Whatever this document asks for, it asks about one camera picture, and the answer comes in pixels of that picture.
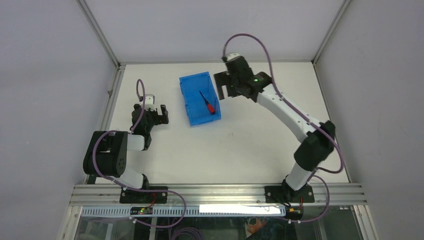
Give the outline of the red handled screwdriver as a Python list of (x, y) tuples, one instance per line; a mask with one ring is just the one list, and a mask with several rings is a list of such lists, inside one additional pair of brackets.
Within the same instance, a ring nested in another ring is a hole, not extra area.
[(211, 115), (214, 115), (216, 113), (215, 108), (209, 103), (209, 101), (205, 98), (205, 96), (203, 95), (203, 93), (201, 91), (199, 91), (199, 93), (202, 96), (202, 98), (203, 98), (203, 100), (204, 100), (204, 102), (206, 104), (206, 107), (207, 107), (209, 113)]

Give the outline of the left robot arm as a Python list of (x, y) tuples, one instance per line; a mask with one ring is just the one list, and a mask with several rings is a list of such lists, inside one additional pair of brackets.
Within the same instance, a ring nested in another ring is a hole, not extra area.
[(147, 151), (152, 142), (154, 126), (167, 125), (169, 112), (166, 105), (157, 107), (148, 104), (144, 109), (136, 103), (131, 113), (130, 131), (94, 131), (83, 159), (83, 171), (95, 177), (102, 177), (131, 190), (131, 197), (138, 203), (145, 203), (151, 196), (147, 176), (130, 168), (127, 164), (129, 151)]

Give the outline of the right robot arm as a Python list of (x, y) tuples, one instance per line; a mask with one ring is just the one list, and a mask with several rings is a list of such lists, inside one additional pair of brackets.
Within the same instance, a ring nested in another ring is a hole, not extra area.
[(330, 120), (320, 122), (298, 109), (276, 90), (270, 75), (263, 71), (255, 74), (240, 54), (230, 53), (222, 61), (227, 70), (214, 74), (219, 99), (225, 98), (222, 88), (226, 87), (228, 97), (252, 100), (274, 114), (299, 141), (293, 154), (295, 164), (281, 183), (283, 198), (289, 203), (296, 202), (313, 172), (334, 151), (335, 125)]

